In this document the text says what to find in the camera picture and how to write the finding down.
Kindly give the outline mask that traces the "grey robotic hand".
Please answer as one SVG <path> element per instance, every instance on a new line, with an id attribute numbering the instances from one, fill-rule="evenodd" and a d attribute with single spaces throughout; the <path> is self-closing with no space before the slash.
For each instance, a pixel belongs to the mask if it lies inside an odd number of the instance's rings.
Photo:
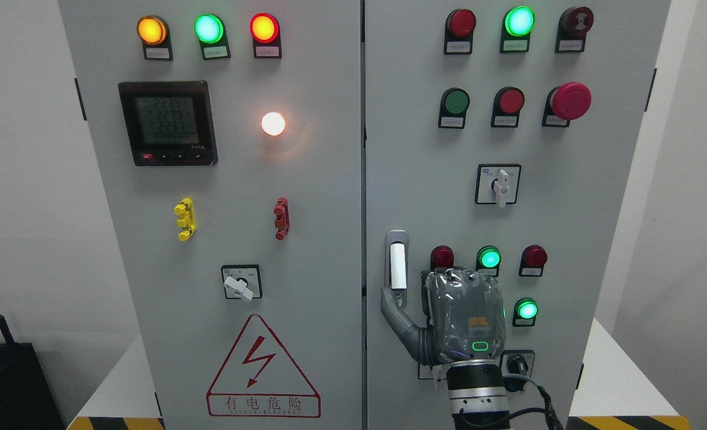
<path id="1" fill-rule="evenodd" d="M 423 366 L 494 360 L 505 348 L 503 294 L 496 278 L 465 268 L 422 272 L 431 323 L 419 327 L 381 289 L 380 310 L 411 358 Z"/>

